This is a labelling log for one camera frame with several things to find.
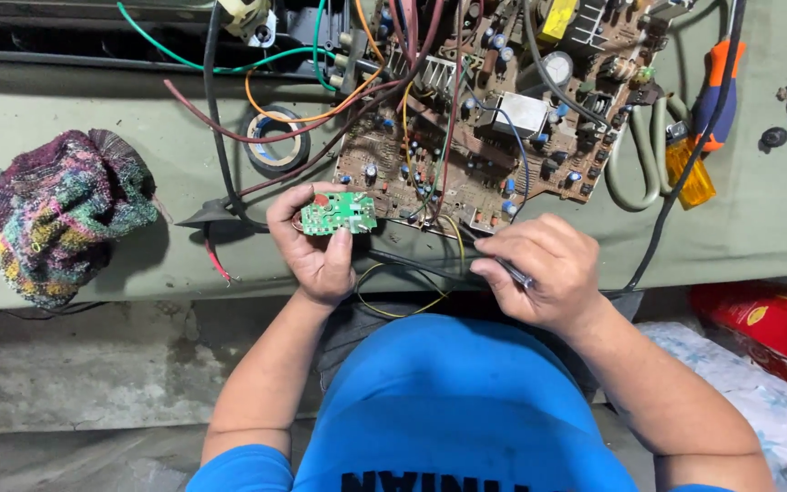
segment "blue t-shirt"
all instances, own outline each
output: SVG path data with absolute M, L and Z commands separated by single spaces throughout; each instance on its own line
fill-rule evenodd
M 637 490 L 572 376 L 545 346 L 506 325 L 435 314 L 392 321 L 348 356 L 296 478 L 281 453 L 249 445 L 217 456 L 187 486 L 291 489 Z

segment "concrete floor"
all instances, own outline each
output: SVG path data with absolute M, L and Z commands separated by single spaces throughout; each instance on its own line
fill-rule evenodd
M 0 313 L 0 490 L 178 490 L 225 377 L 285 301 L 113 303 L 49 321 Z M 320 400 L 314 377 L 300 412 Z M 650 453 L 614 412 L 594 412 L 640 490 L 654 490 Z M 295 426 L 294 466 L 313 423 Z

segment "person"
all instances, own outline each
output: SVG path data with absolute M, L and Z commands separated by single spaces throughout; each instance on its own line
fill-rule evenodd
M 289 429 L 328 316 L 355 285 L 345 228 L 324 249 L 291 217 L 315 192 L 290 188 L 269 231 L 300 286 L 226 381 L 188 492 L 636 490 L 572 377 L 536 338 L 499 323 L 418 314 L 366 337 L 332 379 L 296 477 Z M 773 489 L 749 423 L 718 391 L 624 319 L 597 290 L 597 242 L 554 215 L 475 242 L 470 268 L 502 311 L 558 335 L 654 455 L 658 490 Z

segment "hand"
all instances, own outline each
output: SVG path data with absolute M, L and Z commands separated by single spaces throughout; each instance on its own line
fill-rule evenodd
M 301 184 L 281 194 L 266 212 L 269 232 L 302 290 L 315 302 L 330 307 L 351 295 L 357 281 L 351 267 L 351 232 L 339 228 L 332 236 L 306 236 L 294 229 L 290 220 L 315 193 L 344 191 L 344 184 Z
M 597 241 L 557 215 L 509 226 L 476 241 L 475 248 L 509 260 L 536 280 L 525 291 L 493 259 L 472 262 L 470 270 L 488 281 L 500 309 L 514 319 L 563 336 L 587 326 L 606 302 L 597 291 Z

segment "multicolored knitted cloth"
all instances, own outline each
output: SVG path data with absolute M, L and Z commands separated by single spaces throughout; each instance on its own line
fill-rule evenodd
M 0 255 L 8 285 L 59 308 L 111 259 L 108 241 L 157 219 L 153 176 L 115 133 L 72 129 L 0 173 Z

